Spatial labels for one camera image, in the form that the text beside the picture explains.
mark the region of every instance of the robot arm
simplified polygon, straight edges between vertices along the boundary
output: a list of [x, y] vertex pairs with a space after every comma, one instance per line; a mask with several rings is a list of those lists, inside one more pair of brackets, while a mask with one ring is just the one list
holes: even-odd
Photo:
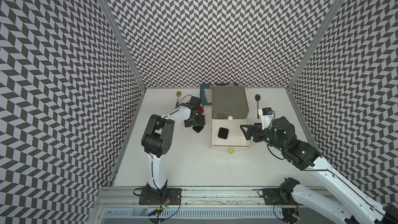
[[180, 104], [175, 110], [162, 116], [152, 115], [141, 140], [149, 160], [149, 181], [143, 191], [151, 202], [161, 202], [167, 192], [165, 154], [169, 151], [175, 123], [184, 121], [185, 127], [200, 132], [205, 125], [205, 116], [200, 113], [200, 99], [191, 97], [188, 103]]
[[273, 120], [271, 126], [268, 125], [268, 127], [263, 123], [262, 126], [242, 125], [240, 128], [247, 140], [253, 137], [254, 142], [263, 141], [268, 146], [279, 150], [288, 162], [314, 177], [343, 206], [305, 188], [292, 178], [286, 179], [279, 187], [281, 201], [294, 200], [314, 209], [335, 223], [397, 223], [398, 209], [396, 207], [383, 207], [360, 191], [335, 170], [319, 151], [310, 144], [298, 140], [294, 126], [285, 117]]

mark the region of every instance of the white tray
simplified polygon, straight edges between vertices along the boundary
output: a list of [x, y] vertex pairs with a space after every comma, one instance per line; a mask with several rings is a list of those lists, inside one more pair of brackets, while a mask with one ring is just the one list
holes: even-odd
[[[247, 149], [250, 147], [250, 140], [246, 140], [240, 125], [246, 124], [246, 119], [212, 119], [212, 146], [213, 148], [234, 150]], [[218, 137], [220, 127], [229, 130], [227, 139]]]

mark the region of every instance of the blue tray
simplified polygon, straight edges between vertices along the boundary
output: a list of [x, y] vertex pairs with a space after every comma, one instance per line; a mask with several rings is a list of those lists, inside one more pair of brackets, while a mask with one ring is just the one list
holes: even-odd
[[[225, 86], [228, 85], [229, 83], [215, 83], [217, 86]], [[200, 100], [203, 105], [211, 105], [211, 103], [208, 103], [205, 97], [205, 90], [207, 88], [210, 88], [211, 83], [204, 83], [200, 85]]]

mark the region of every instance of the metal frame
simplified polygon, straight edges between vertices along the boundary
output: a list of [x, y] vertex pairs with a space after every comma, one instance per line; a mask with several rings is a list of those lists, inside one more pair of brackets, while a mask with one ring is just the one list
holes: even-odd
[[295, 110], [296, 116], [298, 118], [298, 121], [300, 122], [302, 130], [304, 131], [304, 135], [305, 135], [307, 141], [310, 143], [310, 145], [312, 145], [318, 151], [320, 151], [318, 145], [315, 142], [315, 138], [313, 137], [312, 132], [311, 132], [310, 128], [308, 127], [304, 116], [301, 113], [300, 107], [297, 104], [294, 95], [287, 88], [286, 88], [286, 93], [287, 93], [287, 96], [289, 97], [290, 103], [292, 103], [293, 109]]
[[[245, 88], [286, 88], [286, 86], [244, 86]], [[147, 87], [147, 89], [199, 89], [200, 87]]]
[[127, 47], [127, 44], [126, 44], [124, 38], [122, 37], [120, 29], [117, 26], [116, 20], [111, 13], [111, 9], [109, 8], [109, 5], [107, 4], [106, 0], [97, 0], [97, 2], [98, 2], [99, 7], [102, 9], [102, 13], [105, 16], [105, 19], [107, 20], [107, 22], [109, 24], [109, 27], [111, 28], [113, 34], [115, 35], [117, 42], [119, 43], [120, 49], [123, 52], [127, 63], [130, 65], [133, 75], [135, 76], [140, 87], [143, 90], [145, 90], [146, 89], [145, 84], [142, 81], [142, 78], [140, 76], [140, 73], [138, 72], [137, 67], [135, 66], [134, 59]]
[[[99, 6], [101, 7], [107, 22], [109, 23], [110, 28], [112, 29], [117, 42], [119, 43], [122, 52], [124, 53], [127, 62], [130, 65], [130, 68], [136, 77], [138, 84], [143, 90], [146, 90], [146, 87], [142, 81], [142, 78], [135, 66], [132, 54], [129, 52], [127, 45], [124, 41], [124, 38], [121, 35], [120, 29], [117, 26], [115, 18], [113, 17], [110, 8], [106, 2], [106, 0], [97, 0]], [[266, 87], [247, 87], [247, 88], [285, 88], [286, 93], [289, 97], [289, 100], [295, 110], [295, 113], [298, 117], [298, 120], [301, 124], [301, 127], [304, 130], [305, 136], [308, 142], [318, 148], [316, 145], [315, 139], [312, 136], [312, 133], [302, 115], [297, 102], [291, 93], [291, 89], [296, 84], [297, 80], [301, 76], [305, 67], [307, 66], [309, 60], [314, 54], [317, 46], [320, 44], [323, 36], [327, 32], [329, 25], [335, 18], [339, 9], [341, 8], [344, 0], [334, 0], [331, 8], [326, 14], [325, 19], [322, 21], [321, 26], [319, 27], [318, 32], [315, 34], [312, 42], [308, 50], [306, 51], [302, 61], [300, 62], [298, 68], [293, 74], [290, 82], [287, 86], [266, 86]], [[183, 88], [199, 88], [199, 87], [148, 87], [150, 89], [183, 89]], [[141, 108], [142, 102], [144, 100], [145, 93], [141, 96], [139, 104], [137, 106], [137, 110], [135, 112], [134, 118], [129, 127], [128, 134], [123, 142], [121, 148], [121, 154], [117, 159], [116, 167], [112, 172], [111, 178], [112, 181], [109, 185], [112, 185], [114, 179], [116, 178], [117, 172], [119, 170], [121, 161], [123, 159], [125, 148], [129, 142], [132, 129], [134, 127], [135, 121], [137, 119], [139, 110]], [[87, 220], [88, 224], [99, 224], [102, 221], [102, 216], [107, 207], [143, 207], [143, 205], [139, 205], [139, 197], [133, 195], [133, 190], [136, 187], [102, 187], [98, 192], [98, 197], [95, 203], [92, 206], [92, 210], [90, 212], [89, 218]], [[275, 187], [180, 187], [183, 189], [182, 192], [182, 207], [260, 207], [263, 208], [265, 206], [263, 198], [258, 195], [257, 190], [262, 188], [275, 188]], [[325, 197], [330, 198], [333, 201], [336, 201], [333, 195], [331, 195], [324, 187], [308, 187], [309, 189], [316, 191], [318, 194], [323, 195]]]
[[[106, 208], [103, 219], [115, 222], [119, 219], [156, 219], [156, 215], [147, 216], [147, 214], [156, 210], [154, 208]], [[273, 208], [273, 206], [263, 208], [198, 208], [189, 207], [166, 208], [159, 218], [173, 217], [173, 219], [205, 219], [205, 220], [226, 220], [226, 219], [275, 219], [276, 216], [283, 218], [282, 208]]]
[[[92, 206], [87, 224], [100, 224], [106, 208], [147, 208], [139, 205], [133, 194], [137, 187], [102, 187]], [[263, 188], [277, 187], [179, 187], [182, 189], [181, 208], [266, 208], [258, 194]], [[307, 187], [332, 201], [337, 199], [324, 187]], [[275, 208], [294, 208], [294, 205], [276, 205]]]
[[128, 143], [129, 143], [129, 140], [130, 140], [130, 137], [131, 137], [132, 129], [133, 129], [133, 127], [134, 127], [135, 121], [137, 120], [138, 113], [140, 112], [140, 108], [141, 108], [142, 102], [144, 101], [145, 93], [146, 93], [146, 92], [144, 92], [144, 93], [141, 95], [141, 98], [140, 98], [140, 100], [139, 100], [139, 102], [138, 102], [138, 104], [137, 104], [137, 108], [136, 108], [136, 110], [135, 110], [135, 112], [134, 112], [134, 116], [133, 116], [132, 121], [131, 121], [131, 123], [130, 123], [129, 130], [127, 131], [127, 135], [126, 135], [126, 137], [125, 137], [125, 139], [124, 139], [124, 142], [123, 142], [123, 144], [122, 144], [122, 147], [121, 147], [121, 149], [120, 149], [121, 152], [120, 152], [119, 156], [117, 157], [116, 166], [115, 166], [115, 168], [114, 168], [113, 171], [112, 171], [112, 174], [111, 174], [111, 181], [108, 182], [108, 185], [107, 185], [107, 186], [112, 186], [114, 180], [116, 179], [117, 172], [119, 171], [121, 162], [122, 162], [123, 157], [124, 157], [124, 154], [125, 154], [125, 152], [126, 152], [126, 147], [127, 147]]

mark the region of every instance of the chevron patterned wall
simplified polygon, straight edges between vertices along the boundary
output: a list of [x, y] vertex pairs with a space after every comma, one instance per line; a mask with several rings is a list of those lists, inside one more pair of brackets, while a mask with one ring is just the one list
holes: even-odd
[[0, 0], [0, 63], [0, 223], [82, 223], [141, 94], [97, 2]]
[[398, 206], [396, 14], [397, 0], [345, 0], [293, 93], [333, 166]]
[[287, 85], [333, 0], [107, 0], [148, 87]]

